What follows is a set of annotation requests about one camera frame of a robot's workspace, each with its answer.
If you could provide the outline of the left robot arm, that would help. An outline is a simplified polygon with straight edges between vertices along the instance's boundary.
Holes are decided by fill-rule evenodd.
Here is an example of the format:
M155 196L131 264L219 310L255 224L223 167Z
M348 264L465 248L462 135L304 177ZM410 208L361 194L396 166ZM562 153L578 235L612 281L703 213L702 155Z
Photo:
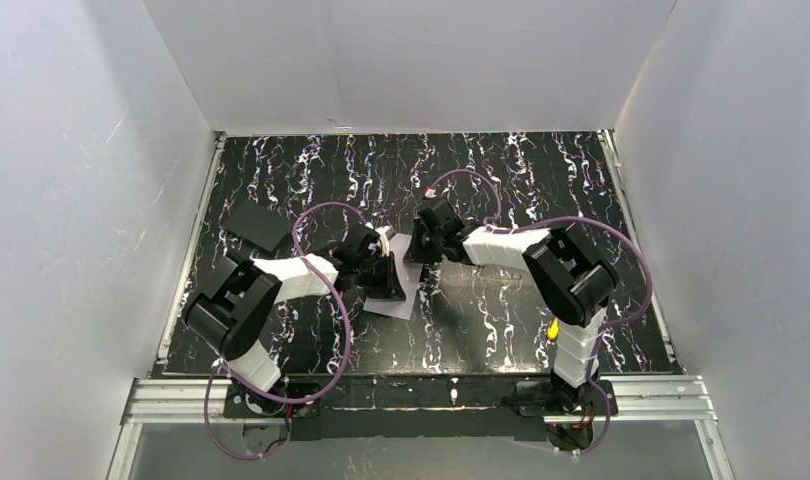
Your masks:
M334 299L344 332L352 333L344 291L357 287L367 297L403 301L391 240L385 226L356 225L342 241L288 259L223 258L190 295L184 324L211 347L223 366L247 390L267 400L299 404L299 399L273 394L282 373L260 335L274 306L305 297Z

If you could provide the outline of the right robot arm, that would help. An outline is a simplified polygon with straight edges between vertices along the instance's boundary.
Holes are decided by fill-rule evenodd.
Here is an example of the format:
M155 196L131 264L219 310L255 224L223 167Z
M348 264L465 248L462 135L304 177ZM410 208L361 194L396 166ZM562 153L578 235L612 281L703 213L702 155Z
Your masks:
M569 391L594 376L594 347L619 276L581 228L500 233L464 221L445 199L428 199L416 211L406 260L434 264L443 259L530 274L559 325L552 381Z

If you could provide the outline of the black rectangular pad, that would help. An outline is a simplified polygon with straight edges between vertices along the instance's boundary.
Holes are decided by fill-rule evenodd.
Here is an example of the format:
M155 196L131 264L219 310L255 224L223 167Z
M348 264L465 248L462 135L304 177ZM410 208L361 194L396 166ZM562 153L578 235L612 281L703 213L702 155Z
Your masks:
M228 215L224 228L265 254L273 255L291 236L293 224L276 211L246 200Z

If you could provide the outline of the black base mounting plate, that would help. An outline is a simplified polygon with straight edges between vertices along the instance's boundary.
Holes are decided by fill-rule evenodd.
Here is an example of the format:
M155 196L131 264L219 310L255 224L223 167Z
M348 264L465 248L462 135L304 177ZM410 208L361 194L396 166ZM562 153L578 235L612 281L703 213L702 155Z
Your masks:
M325 396L323 374L290 373L272 395L299 399L284 405L230 380L219 417L292 428L295 441L386 437L509 437L554 441L561 450L583 450L595 426L620 409L611 382L578 388L557 385L550 374L346 374Z

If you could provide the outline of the yellow handled screwdriver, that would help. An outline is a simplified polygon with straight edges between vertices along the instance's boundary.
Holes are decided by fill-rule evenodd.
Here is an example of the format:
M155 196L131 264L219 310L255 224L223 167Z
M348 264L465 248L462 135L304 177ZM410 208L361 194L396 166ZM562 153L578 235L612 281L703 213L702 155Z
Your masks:
M550 323L550 325L549 325L549 327L547 329L547 339L549 341L555 341L557 339L558 335L559 335L558 319L555 318L555 319L552 320L552 322Z

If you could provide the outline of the aluminium frame rail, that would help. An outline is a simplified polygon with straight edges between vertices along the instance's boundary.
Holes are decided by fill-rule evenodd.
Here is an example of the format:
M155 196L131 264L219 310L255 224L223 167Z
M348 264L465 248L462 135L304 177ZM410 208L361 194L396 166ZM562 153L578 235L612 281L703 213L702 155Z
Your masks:
M333 201L407 232L423 189L465 217L505 224L578 215L632 234L612 136L600 132L222 137L176 294L183 303L245 244L224 228L253 200L296 218ZM408 320L366 312L345 294L355 331L347 374L548 374L552 315L521 273L444 263L423 270ZM173 320L153 373L137 381L111 463L113 479L720 479L717 415L703 379L686 375L661 315L608 330L603 377L620 409L593 443L509 437L358 437L295 441L292 428L218 415L229 380L207 378L214 352Z

